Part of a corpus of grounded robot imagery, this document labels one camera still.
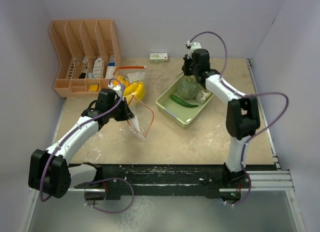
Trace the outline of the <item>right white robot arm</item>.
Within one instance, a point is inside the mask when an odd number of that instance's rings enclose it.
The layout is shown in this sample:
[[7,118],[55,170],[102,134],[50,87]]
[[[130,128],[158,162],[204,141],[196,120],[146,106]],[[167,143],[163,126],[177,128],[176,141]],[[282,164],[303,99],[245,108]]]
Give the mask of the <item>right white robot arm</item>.
[[195,77],[204,89],[217,96],[227,105],[226,129],[230,135],[227,161],[223,165],[222,182],[228,188],[235,187],[245,176],[249,139],[260,127],[258,100],[248,98],[225,81],[222,74],[211,69],[210,55],[206,49],[193,49],[184,56],[184,75]]

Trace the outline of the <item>yellow banana bunch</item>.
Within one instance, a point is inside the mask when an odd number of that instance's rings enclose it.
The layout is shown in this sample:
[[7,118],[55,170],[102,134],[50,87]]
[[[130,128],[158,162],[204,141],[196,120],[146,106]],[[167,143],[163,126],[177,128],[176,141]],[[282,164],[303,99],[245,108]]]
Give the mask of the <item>yellow banana bunch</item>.
[[125,79],[122,76],[118,76],[117,80],[125,86],[124,96],[127,98],[127,101],[129,101],[132,96],[139,100],[144,98],[146,89],[142,81],[129,82],[128,79]]

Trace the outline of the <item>clear orange-zip bag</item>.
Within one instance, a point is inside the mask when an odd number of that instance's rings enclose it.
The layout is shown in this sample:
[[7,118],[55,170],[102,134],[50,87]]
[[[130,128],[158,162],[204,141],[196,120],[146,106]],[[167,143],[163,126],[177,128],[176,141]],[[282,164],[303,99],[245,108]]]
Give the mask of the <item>clear orange-zip bag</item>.
[[113,77],[122,76],[129,82],[142,81],[144,83],[146,66],[121,66],[113,73]]
[[154,111],[133,93],[127,97],[128,107],[134,117],[127,120],[129,129],[140,140],[147,138],[148,132],[155,120]]

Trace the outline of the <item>green netted melon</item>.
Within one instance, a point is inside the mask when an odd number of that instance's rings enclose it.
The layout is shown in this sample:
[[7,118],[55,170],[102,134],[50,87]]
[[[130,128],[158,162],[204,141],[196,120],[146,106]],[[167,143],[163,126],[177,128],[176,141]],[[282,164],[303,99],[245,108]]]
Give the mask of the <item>green netted melon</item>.
[[177,93],[183,100],[195,99],[198,95],[199,90],[200,85],[191,76],[183,78],[177,87]]

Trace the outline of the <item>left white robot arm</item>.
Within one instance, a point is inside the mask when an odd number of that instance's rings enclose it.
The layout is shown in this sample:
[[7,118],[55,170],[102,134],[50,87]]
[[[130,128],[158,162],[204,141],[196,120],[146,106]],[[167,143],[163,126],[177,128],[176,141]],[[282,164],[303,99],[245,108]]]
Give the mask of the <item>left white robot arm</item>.
[[110,119],[126,121],[134,118],[124,90],[118,85],[105,88],[98,98],[86,108],[75,125],[57,142],[45,150],[35,150],[30,159],[28,186],[39,191],[41,201],[48,197],[61,198],[70,187],[87,183],[98,188],[103,183],[103,169],[93,163],[82,163],[70,167],[73,156],[93,135],[101,130]]

